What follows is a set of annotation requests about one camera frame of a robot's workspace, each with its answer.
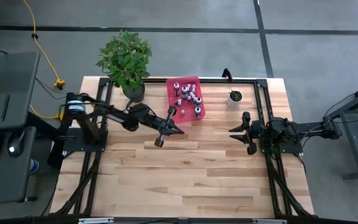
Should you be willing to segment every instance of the plant pot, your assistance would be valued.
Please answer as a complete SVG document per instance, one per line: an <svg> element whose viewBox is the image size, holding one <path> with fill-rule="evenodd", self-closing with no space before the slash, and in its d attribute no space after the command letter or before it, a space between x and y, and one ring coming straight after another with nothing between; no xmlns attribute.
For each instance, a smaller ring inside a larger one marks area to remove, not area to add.
<svg viewBox="0 0 358 224"><path fill-rule="evenodd" d="M238 108L240 106L241 101L242 101L242 94L241 94L241 99L239 101L234 101L230 96L231 95L229 95L229 98L227 99L226 104L230 108Z"/></svg>
<svg viewBox="0 0 358 224"><path fill-rule="evenodd" d="M140 103L144 99L145 86L142 84L140 88L136 89L128 87L122 91L128 99L132 100L134 103Z"/></svg>

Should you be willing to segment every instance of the gray floor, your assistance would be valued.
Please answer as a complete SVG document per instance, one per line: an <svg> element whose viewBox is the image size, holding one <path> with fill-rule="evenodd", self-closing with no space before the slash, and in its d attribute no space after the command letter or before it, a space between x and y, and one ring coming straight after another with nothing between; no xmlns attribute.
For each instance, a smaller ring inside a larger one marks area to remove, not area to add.
<svg viewBox="0 0 358 224"><path fill-rule="evenodd" d="M39 25L257 28L252 0L29 0L29 4ZM267 29L358 30L358 0L260 0L260 6ZM31 24L22 1L0 0L0 24ZM83 76L101 74L94 66L98 49L115 35L38 33L70 91L78 91ZM0 49L9 53L37 50L30 34L0 31ZM140 36L150 40L153 48L152 75L217 77L227 67L236 77L266 77L258 34L143 32ZM295 121L318 121L331 105L358 90L358 35L268 35L267 43L274 75L285 79ZM37 76L49 85L55 81L43 58ZM40 113L54 115L60 103L36 85L32 104ZM44 163L47 148L40 146L36 152ZM358 221L358 180L341 179L356 171L347 139L310 139L305 162L315 213ZM39 177L39 200L20 207L0 205L4 211L0 218L40 215L54 180L56 172L44 168Z"/></svg>

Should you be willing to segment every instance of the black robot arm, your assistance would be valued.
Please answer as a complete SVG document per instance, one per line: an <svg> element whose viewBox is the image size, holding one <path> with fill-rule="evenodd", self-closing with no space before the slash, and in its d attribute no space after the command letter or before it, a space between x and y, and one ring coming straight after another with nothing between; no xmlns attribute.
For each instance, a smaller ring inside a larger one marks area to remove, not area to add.
<svg viewBox="0 0 358 224"><path fill-rule="evenodd" d="M298 124L286 118L272 118L266 125L259 120L250 124L250 114L243 112L242 124L229 132L243 132L245 134L230 135L230 137L248 144L248 154L257 151L253 139L259 139L265 146L266 152L274 153L280 150L284 153L302 152L300 141L305 137L320 136L322 138L338 139L342 134L337 124L326 118L322 122Z"/></svg>
<svg viewBox="0 0 358 224"><path fill-rule="evenodd" d="M94 111L87 114L85 105L94 105ZM176 113L176 108L170 106L168 117L166 119L158 117L147 105L139 103L128 109L128 112L119 110L114 105L108 105L103 101L95 100L89 95L69 93L67 95L67 103L65 104L70 116L77 120L80 128L84 132L85 144L97 144L100 140L99 127L92 123L90 118L93 116L106 116L107 118L118 122L128 131L136 131L139 123L157 130L160 136L156 139L155 145L162 147L163 137L171 134L184 134L172 120L172 116Z"/></svg>

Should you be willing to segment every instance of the yellow cable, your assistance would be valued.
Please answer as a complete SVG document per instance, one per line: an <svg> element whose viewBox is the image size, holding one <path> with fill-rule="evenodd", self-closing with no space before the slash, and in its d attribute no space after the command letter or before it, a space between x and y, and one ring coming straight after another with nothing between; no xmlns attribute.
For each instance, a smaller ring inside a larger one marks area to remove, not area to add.
<svg viewBox="0 0 358 224"><path fill-rule="evenodd" d="M30 108L31 108L31 110L34 112L35 115L37 115L38 117L43 118L43 119L59 119L59 117L60 117L59 114L58 114L58 115L55 115L55 116L42 116L42 115L38 114L38 113L34 110L34 107L32 107L31 105L30 105Z"/></svg>
<svg viewBox="0 0 358 224"><path fill-rule="evenodd" d="M29 6L29 4L27 3L27 1L23 0L24 4L27 6L27 8L29 9L30 13L31 13L31 18L32 18L32 24L33 24L33 27L34 27L34 34L36 34L37 32L37 27L35 25L35 17L34 17L34 14L32 13L32 10L31 10L31 7ZM34 42L37 44L38 48L41 50L41 52L43 53L43 55L45 56L45 58L47 59L47 62L50 66L50 68L53 70L55 76L56 76L56 83L55 83L55 86L57 85L57 83L59 84L65 84L64 80L61 80L60 77L57 75L57 72L55 70L55 67L52 65L52 63L50 63L50 60L48 58L48 55L47 53L45 53L45 51L43 50L43 48L41 47L41 45L38 43L37 41L37 38L36 37L33 37L34 39ZM41 114L38 114L38 112L35 111L34 107L32 107L32 105L30 105L30 108L31 110L33 111L33 113L35 115L37 115L38 117L40 118L43 118L43 119L60 119L60 115L56 115L56 116L42 116Z"/></svg>
<svg viewBox="0 0 358 224"><path fill-rule="evenodd" d="M37 32L37 26L35 25L35 17L34 17L34 14L32 13L32 10L31 10L31 7L29 6L29 4L27 3L26 0L23 0L24 4L27 6L27 8L29 8L29 11L31 13L31 18L32 18L32 23L33 23L33 27L34 27L34 34L36 34ZM43 53L43 55L45 56L45 58L47 59L47 62L50 66L50 68L53 70L55 76L56 76L56 83L55 83L55 86L57 86L57 84L61 84L62 86L65 84L65 81L64 80L61 80L60 77L57 75L57 72L55 70L55 67L52 65L52 63L50 63L50 60L47 56L47 54L45 53L45 51L43 50L43 48L41 47L41 45L38 43L37 41L37 38L36 37L33 37L35 43L37 44L38 48L41 50L41 52Z"/></svg>

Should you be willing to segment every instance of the potted plant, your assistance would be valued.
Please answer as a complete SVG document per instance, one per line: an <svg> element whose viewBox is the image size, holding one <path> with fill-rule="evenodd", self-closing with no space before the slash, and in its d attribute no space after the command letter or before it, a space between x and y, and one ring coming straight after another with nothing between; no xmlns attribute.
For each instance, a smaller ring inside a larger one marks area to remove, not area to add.
<svg viewBox="0 0 358 224"><path fill-rule="evenodd" d="M149 42L142 41L139 34L120 32L100 49L102 59L96 63L102 72L108 74L115 87L121 87L124 94L133 102L144 99L145 86L142 78L147 78L146 65L152 51Z"/></svg>
<svg viewBox="0 0 358 224"><path fill-rule="evenodd" d="M240 91L232 90L226 103L231 108L238 108L242 101L242 94Z"/></svg>

